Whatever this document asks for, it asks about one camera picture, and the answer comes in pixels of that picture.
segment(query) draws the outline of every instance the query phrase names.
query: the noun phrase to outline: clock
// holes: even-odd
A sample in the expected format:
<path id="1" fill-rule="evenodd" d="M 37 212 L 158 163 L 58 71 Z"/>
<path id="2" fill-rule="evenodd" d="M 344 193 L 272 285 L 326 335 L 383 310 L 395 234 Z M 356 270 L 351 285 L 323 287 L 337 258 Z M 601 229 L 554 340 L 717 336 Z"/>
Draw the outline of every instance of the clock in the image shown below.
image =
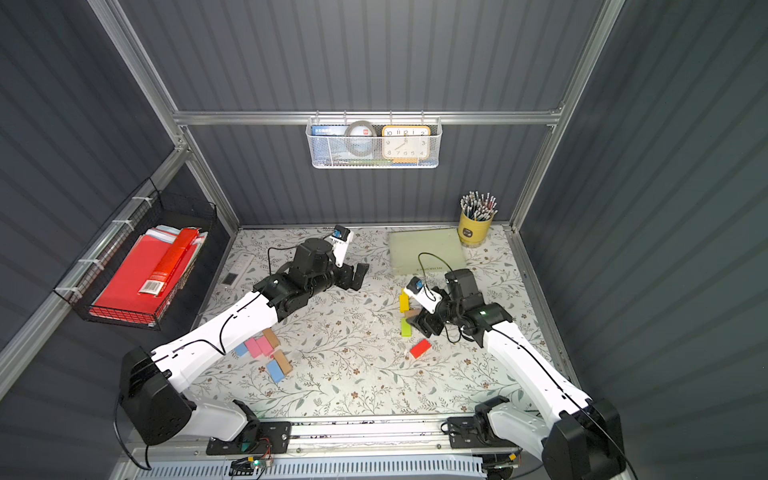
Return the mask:
<path id="1" fill-rule="evenodd" d="M 431 133 L 425 125 L 387 125 L 382 128 L 382 156 L 396 163 L 425 160 Z"/>

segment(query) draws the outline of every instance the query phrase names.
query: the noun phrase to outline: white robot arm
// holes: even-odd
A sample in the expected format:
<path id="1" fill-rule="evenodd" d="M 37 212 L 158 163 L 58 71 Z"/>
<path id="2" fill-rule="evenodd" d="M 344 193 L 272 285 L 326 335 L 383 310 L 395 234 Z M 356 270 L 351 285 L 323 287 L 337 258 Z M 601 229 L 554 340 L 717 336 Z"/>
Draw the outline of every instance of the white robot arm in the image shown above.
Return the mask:
<path id="1" fill-rule="evenodd" d="M 472 434 L 485 445 L 515 443 L 543 461 L 553 480 L 608 479 L 625 468 L 621 421 L 606 400 L 592 399 L 547 362 L 497 303 L 486 304 L 469 269 L 445 275 L 447 292 L 413 277 L 404 289 L 423 309 L 408 323 L 426 337 L 446 323 L 485 347 L 530 395 L 541 416 L 496 397 L 475 407 Z M 449 424 L 449 429 L 460 433 Z"/>
<path id="2" fill-rule="evenodd" d="M 354 233 L 336 225 L 331 236 L 296 247 L 293 261 L 253 286 L 253 291 L 207 323 L 151 353 L 142 348 L 123 357 L 118 402 L 147 445 L 176 435 L 232 441 L 248 432 L 258 438 L 259 421 L 242 402 L 221 402 L 185 392 L 207 368 L 245 340 L 338 286 L 359 290 L 368 265 L 344 263 Z"/>

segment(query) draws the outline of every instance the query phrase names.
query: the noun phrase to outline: brown block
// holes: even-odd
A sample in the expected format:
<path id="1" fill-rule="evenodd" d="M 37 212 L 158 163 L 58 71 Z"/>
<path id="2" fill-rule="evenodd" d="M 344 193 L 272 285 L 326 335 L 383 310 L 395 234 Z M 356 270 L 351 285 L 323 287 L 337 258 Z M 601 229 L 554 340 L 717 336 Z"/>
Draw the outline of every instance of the brown block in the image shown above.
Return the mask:
<path id="1" fill-rule="evenodd" d="M 277 365 L 280 366 L 280 369 L 283 370 L 283 375 L 288 375 L 293 371 L 293 367 L 290 365 L 290 362 L 286 358 L 285 354 L 282 350 L 275 350 L 275 353 L 273 354 L 273 357 L 277 361 Z"/>
<path id="2" fill-rule="evenodd" d="M 272 331 L 272 329 L 264 329 L 261 331 L 261 333 L 264 334 L 267 342 L 270 343 L 272 348 L 275 349 L 280 344 L 280 341 L 277 339 L 277 336 L 275 335 L 275 332 Z"/>

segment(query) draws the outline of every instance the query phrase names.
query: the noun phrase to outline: blue block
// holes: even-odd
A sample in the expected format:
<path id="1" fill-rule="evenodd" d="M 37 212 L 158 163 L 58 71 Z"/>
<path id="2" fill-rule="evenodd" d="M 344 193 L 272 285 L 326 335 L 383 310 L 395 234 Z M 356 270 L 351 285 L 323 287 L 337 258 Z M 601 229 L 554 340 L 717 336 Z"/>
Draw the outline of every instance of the blue block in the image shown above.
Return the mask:
<path id="1" fill-rule="evenodd" d="M 270 373 L 272 380 L 275 383 L 278 383 L 280 380 L 286 378 L 286 376 L 283 374 L 283 370 L 281 370 L 280 366 L 277 365 L 277 360 L 272 360 L 271 362 L 267 363 L 266 370 Z"/>
<path id="2" fill-rule="evenodd" d="M 245 343 L 241 343 L 240 345 L 235 347 L 235 353 L 237 356 L 243 356 L 246 353 L 248 353 L 248 347 L 245 346 Z"/>

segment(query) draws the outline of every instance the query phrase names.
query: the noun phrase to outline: corrugated wall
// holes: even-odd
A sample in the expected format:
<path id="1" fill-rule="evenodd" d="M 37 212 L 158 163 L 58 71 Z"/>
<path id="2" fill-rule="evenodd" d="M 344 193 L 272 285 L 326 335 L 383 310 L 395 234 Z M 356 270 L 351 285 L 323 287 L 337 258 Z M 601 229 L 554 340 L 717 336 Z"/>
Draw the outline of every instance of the corrugated wall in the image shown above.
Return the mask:
<path id="1" fill-rule="evenodd" d="M 557 108 L 600 0 L 123 2 L 182 111 Z M 545 127 L 446 127 L 436 170 L 323 171 L 298 127 L 192 127 L 240 222 L 511 216 Z"/>
<path id="2" fill-rule="evenodd" d="M 172 147 L 87 2 L 0 2 L 2 346 Z M 120 359 L 163 341 L 68 316 L 0 402 L 0 478 L 105 478 Z"/>
<path id="3" fill-rule="evenodd" d="M 446 126 L 440 166 L 418 170 L 318 170 L 304 127 L 190 129 L 240 222 L 271 225 L 458 221 L 469 189 L 495 192 L 508 219 L 547 127 Z"/>
<path id="4" fill-rule="evenodd" d="M 522 229 L 641 478 L 766 475 L 767 25 L 629 2 Z"/>
<path id="5" fill-rule="evenodd" d="M 173 144 L 86 2 L 0 2 L 0 72 L 5 345 Z"/>
<path id="6" fill-rule="evenodd" d="M 181 110 L 545 110 L 601 2 L 123 2 Z"/>

